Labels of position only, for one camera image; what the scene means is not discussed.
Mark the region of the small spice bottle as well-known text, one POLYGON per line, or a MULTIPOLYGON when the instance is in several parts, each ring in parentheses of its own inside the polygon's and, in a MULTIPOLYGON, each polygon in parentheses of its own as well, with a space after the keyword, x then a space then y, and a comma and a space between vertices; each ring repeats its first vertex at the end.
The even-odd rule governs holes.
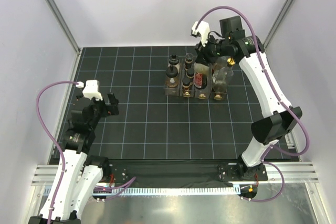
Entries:
POLYGON ((191 86, 192 86, 192 80, 188 77, 184 77, 182 79, 183 95, 190 95, 191 94, 191 86))
POLYGON ((187 53, 185 55, 185 57, 184 57, 184 69, 186 71, 192 67, 193 60, 194 60, 194 57, 193 57, 192 53, 187 53))

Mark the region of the tall clear liquid bottle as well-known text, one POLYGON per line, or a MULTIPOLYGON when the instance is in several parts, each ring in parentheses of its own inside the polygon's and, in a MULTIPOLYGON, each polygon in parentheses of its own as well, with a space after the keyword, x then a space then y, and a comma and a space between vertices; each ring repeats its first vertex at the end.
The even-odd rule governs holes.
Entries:
POLYGON ((213 66, 213 70, 214 71, 220 71, 222 68, 227 67, 227 60, 228 59, 229 59, 229 56, 218 57, 214 66, 213 66))

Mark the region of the glass jar black lid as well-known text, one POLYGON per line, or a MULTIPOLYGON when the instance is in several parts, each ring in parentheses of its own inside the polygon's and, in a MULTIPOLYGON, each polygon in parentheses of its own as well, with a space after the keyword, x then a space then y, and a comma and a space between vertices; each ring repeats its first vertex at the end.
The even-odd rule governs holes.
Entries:
POLYGON ((179 83, 178 78, 179 72, 177 67, 170 65, 169 67, 167 67, 165 74, 166 74, 165 84, 169 88, 176 88, 179 83))

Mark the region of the tall bottle dark sauce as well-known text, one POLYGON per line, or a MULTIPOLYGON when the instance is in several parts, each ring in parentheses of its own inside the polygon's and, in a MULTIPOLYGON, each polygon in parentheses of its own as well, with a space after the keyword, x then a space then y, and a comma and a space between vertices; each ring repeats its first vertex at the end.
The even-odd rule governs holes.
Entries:
POLYGON ((212 88, 216 94, 226 93, 228 84, 230 83, 234 73, 233 66, 235 61, 233 58, 229 57, 227 60, 227 67, 222 68, 220 71, 214 71, 212 74, 212 88))

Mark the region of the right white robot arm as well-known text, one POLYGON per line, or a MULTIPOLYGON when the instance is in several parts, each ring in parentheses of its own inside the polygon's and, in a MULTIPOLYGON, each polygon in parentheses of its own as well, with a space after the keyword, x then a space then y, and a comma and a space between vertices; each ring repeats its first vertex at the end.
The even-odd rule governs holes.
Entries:
POLYGON ((208 69, 221 57, 239 65, 248 78, 261 106, 262 119, 251 125, 252 139, 236 161, 234 177, 251 180, 261 170, 265 156, 302 117, 300 107, 292 106, 268 66, 262 43, 255 34, 247 37, 240 16, 222 19, 220 39, 211 36, 209 24, 196 21, 191 35, 199 38, 195 47, 195 86, 202 84, 203 69, 208 69))

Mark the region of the white powder shaker jar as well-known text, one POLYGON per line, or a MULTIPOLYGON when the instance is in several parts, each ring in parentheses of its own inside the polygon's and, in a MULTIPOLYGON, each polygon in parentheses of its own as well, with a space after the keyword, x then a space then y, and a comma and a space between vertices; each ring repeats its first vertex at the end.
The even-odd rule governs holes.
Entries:
POLYGON ((174 66, 177 68, 178 73, 181 72, 181 61, 179 56, 170 55, 168 58, 168 66, 174 66))

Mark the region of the small spice bottle edge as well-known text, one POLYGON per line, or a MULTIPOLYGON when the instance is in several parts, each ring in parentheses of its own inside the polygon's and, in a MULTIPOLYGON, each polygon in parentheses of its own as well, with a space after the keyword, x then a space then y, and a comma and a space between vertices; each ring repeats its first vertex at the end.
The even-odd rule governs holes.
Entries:
POLYGON ((186 77, 188 77, 189 79, 194 78, 194 69, 193 68, 188 68, 185 73, 186 73, 186 77))

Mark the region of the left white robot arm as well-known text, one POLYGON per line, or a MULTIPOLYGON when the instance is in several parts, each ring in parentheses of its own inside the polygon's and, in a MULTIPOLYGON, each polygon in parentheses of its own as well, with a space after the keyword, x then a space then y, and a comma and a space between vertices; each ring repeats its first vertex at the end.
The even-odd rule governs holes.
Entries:
POLYGON ((119 114, 118 99, 112 93, 107 97, 109 104, 92 98, 87 107, 71 112, 51 191, 39 215, 30 217, 29 223, 80 223, 96 184, 109 180, 108 158, 89 155, 100 119, 119 114))

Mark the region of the red label soy bottle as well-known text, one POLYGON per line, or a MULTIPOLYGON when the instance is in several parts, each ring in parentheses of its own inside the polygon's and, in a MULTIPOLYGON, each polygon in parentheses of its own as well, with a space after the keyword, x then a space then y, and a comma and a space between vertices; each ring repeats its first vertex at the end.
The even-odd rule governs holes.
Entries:
POLYGON ((208 83, 209 64, 196 59, 194 63, 194 85, 197 89, 205 89, 208 83))

